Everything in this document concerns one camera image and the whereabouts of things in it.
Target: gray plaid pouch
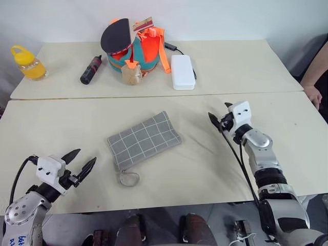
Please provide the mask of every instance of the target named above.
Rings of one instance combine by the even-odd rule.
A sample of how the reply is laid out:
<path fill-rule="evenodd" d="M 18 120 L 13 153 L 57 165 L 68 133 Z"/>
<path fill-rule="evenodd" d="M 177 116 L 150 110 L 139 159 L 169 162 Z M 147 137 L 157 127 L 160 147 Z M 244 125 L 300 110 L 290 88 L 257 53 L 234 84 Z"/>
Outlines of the gray plaid pouch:
<path fill-rule="evenodd" d="M 113 152 L 114 162 L 123 173 L 133 165 L 180 144 L 181 137 L 173 129 L 167 113 L 162 111 L 128 130 L 109 137 L 107 141 Z"/>

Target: orange juice bottle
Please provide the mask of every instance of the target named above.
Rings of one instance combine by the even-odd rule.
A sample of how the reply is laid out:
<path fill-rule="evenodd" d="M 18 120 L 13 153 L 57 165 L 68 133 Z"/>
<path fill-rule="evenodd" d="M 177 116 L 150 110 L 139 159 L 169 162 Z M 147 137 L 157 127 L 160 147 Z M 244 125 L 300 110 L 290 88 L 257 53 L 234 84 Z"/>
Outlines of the orange juice bottle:
<path fill-rule="evenodd" d="M 39 80 L 47 76 L 47 70 L 34 55 L 22 46 L 14 45 L 11 53 L 21 72 L 29 79 Z"/>

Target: black thermos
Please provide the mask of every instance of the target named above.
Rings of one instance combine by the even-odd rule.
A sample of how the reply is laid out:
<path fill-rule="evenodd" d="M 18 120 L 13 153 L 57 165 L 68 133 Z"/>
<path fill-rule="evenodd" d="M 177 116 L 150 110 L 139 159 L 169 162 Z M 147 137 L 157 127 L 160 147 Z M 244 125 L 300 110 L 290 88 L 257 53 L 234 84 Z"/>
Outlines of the black thermos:
<path fill-rule="evenodd" d="M 95 56 L 80 78 L 83 84 L 88 85 L 90 83 L 91 79 L 97 72 L 100 64 L 101 64 L 101 55 Z"/>

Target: person's hand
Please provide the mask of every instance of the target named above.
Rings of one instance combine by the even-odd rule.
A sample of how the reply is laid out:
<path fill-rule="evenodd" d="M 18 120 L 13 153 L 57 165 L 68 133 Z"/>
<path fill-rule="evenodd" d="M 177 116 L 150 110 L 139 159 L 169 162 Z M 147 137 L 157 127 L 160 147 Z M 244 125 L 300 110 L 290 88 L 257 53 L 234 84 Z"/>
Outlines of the person's hand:
<path fill-rule="evenodd" d="M 310 101 L 313 103 L 316 109 L 319 110 L 319 105 L 322 100 L 322 95 L 320 92 L 314 86 L 303 86 L 303 88 Z"/>

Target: white table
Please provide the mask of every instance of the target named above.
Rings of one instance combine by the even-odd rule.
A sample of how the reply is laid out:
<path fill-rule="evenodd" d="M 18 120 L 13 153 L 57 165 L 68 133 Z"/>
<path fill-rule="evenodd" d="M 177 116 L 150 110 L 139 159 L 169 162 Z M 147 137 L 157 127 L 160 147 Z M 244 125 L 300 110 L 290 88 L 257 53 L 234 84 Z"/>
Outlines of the white table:
<path fill-rule="evenodd" d="M 71 188 L 54 203 L 51 213 L 251 200 L 238 163 L 207 115 L 208 111 L 224 115 L 224 102 L 243 99 L 250 102 L 253 126 L 272 137 L 296 194 L 328 192 L 328 127 L 303 92 L 18 100 L 8 103 L 0 120 L 0 214 L 27 156 L 63 156 L 76 148 L 82 151 L 68 169 L 79 172 L 93 156 L 96 165 L 78 188 Z M 133 167 L 131 171 L 140 175 L 136 187 L 119 185 L 106 138 L 162 110 L 167 111 L 183 143 Z M 248 165 L 247 169 L 257 189 Z M 40 184 L 35 171 L 34 165 L 26 166 L 16 198 L 32 184 Z"/>
<path fill-rule="evenodd" d="M 142 84 L 124 84 L 114 71 L 99 43 L 47 43 L 38 58 L 49 77 L 40 81 L 26 78 L 20 82 L 12 99 L 54 99 L 93 97 L 144 97 L 209 95 L 255 92 L 301 91 L 277 55 L 265 40 L 220 40 L 171 42 L 189 55 L 197 73 L 194 90 L 176 91 L 171 74 L 161 65 L 150 72 Z M 96 55 L 103 55 L 102 65 L 89 85 L 79 78 Z"/>

